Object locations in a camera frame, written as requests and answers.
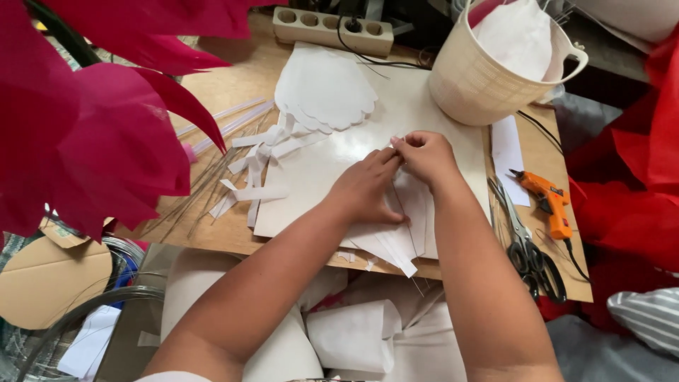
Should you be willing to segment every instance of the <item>scissors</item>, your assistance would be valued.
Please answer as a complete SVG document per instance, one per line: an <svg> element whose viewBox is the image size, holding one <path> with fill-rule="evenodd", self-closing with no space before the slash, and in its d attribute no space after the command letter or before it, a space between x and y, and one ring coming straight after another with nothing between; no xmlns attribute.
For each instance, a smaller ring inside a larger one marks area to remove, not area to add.
<svg viewBox="0 0 679 382"><path fill-rule="evenodd" d="M521 280L528 285L531 297L537 301L542 288L550 300L557 304L564 303L566 286L554 260L533 243L528 229L521 222L514 203L504 191L504 186L497 176L495 180L488 178L488 184L509 216L513 239L512 244L507 248L507 255L521 276Z"/></svg>

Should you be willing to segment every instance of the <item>gray striped fabric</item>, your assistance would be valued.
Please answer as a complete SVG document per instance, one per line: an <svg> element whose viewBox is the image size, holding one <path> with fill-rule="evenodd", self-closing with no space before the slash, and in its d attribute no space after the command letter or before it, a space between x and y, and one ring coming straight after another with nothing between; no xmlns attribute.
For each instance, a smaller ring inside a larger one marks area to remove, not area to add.
<svg viewBox="0 0 679 382"><path fill-rule="evenodd" d="M679 288L619 292L606 304L615 320L649 347L679 357Z"/></svg>

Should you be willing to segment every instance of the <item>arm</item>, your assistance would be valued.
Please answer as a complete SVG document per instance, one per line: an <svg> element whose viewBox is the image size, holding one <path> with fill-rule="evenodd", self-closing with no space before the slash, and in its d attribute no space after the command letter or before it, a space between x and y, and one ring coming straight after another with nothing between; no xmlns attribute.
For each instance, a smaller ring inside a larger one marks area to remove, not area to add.
<svg viewBox="0 0 679 382"><path fill-rule="evenodd" d="M469 381L563 381L547 328L443 135L392 139L434 196L450 318Z"/></svg>
<svg viewBox="0 0 679 382"><path fill-rule="evenodd" d="M384 204L384 190L400 160L388 148L351 166L323 202L196 301L160 345L144 375L178 370L213 382L240 381L245 363L327 263L351 224L403 222L404 216Z"/></svg>

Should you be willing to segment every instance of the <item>paper roll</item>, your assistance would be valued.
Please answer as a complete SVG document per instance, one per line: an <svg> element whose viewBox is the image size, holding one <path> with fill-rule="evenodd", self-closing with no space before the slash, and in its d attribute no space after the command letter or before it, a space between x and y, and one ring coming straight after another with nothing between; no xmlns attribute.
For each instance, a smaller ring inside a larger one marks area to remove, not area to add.
<svg viewBox="0 0 679 382"><path fill-rule="evenodd" d="M312 313L306 325L324 368L382 373L394 368L392 337L401 332L401 316L389 300Z"/></svg>

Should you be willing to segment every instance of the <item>power strip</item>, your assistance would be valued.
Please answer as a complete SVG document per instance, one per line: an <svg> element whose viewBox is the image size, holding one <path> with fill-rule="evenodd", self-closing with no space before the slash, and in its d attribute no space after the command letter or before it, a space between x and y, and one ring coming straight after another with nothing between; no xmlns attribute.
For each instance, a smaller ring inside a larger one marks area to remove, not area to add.
<svg viewBox="0 0 679 382"><path fill-rule="evenodd" d="M279 42L294 44L304 41L311 44L329 46L346 50L337 38L337 21L333 14L322 14L286 7L274 10L274 34ZM361 25L359 32L350 32L346 28L349 17L342 18L339 33L342 41L358 53L386 57L394 44L394 33L391 24L372 20L358 19Z"/></svg>

